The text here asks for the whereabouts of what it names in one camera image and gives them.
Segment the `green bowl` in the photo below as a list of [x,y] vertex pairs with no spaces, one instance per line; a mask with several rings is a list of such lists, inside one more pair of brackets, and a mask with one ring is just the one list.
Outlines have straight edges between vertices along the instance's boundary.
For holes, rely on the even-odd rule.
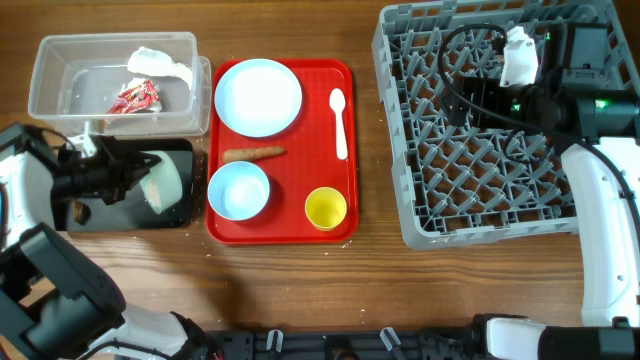
[[152,167],[150,173],[158,185],[162,202],[162,212],[164,212],[182,199],[183,190],[180,173],[166,152],[146,151],[146,153],[159,155],[161,157],[161,162]]

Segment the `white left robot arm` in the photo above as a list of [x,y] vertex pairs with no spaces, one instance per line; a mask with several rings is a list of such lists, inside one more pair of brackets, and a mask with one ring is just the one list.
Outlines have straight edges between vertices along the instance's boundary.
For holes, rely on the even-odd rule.
[[192,320],[126,303],[109,275],[56,230],[59,203],[87,219],[84,199],[112,206],[141,187],[156,214],[184,198],[163,151],[84,133],[54,147],[46,129],[1,132],[1,334],[29,359],[222,359]]

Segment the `small light blue bowl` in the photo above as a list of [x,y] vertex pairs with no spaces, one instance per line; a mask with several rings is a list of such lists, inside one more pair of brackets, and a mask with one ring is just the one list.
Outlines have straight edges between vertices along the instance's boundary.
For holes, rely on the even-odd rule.
[[258,215],[271,193],[266,173],[247,161],[223,165],[212,175],[207,200],[212,210],[224,219],[244,221]]

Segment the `white napkin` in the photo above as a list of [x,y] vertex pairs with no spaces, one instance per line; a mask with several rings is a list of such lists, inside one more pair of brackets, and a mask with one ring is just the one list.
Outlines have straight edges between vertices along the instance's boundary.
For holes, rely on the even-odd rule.
[[150,77],[179,78],[187,84],[189,89],[192,89],[192,70],[182,63],[174,62],[162,51],[140,47],[131,54],[127,62],[127,70]]

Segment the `red snack wrapper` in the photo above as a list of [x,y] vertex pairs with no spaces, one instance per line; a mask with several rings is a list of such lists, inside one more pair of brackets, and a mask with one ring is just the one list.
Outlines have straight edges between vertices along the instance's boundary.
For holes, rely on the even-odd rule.
[[124,85],[108,114],[159,113],[162,110],[159,91],[147,78],[133,78]]

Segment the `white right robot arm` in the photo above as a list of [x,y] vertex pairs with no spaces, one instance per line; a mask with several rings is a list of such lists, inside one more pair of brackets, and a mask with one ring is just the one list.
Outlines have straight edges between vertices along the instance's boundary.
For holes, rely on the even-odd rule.
[[606,85],[603,24],[550,28],[537,45],[494,28],[499,79],[448,82],[452,125],[543,133],[572,192],[584,296],[578,327],[483,314],[441,334],[480,359],[635,359],[639,355],[639,97]]

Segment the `yellow plastic cup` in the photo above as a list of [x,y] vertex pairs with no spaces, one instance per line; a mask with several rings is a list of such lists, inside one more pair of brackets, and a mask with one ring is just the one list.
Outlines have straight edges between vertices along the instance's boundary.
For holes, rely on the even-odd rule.
[[320,231],[331,231],[346,218],[345,197],[331,187],[314,189],[306,198],[304,210],[309,222]]

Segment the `cooked white rice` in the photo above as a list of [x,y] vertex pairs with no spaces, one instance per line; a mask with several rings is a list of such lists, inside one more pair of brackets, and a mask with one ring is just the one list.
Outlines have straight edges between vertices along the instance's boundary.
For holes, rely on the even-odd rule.
[[140,180],[140,186],[148,205],[156,214],[160,214],[162,212],[162,202],[159,188],[153,175],[151,173],[145,175]]

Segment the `dark brown food scrap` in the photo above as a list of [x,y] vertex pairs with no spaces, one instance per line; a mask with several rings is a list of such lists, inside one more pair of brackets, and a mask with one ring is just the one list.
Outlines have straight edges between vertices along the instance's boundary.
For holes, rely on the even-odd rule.
[[74,201],[72,205],[73,220],[78,224],[85,224],[90,217],[90,209],[80,201]]

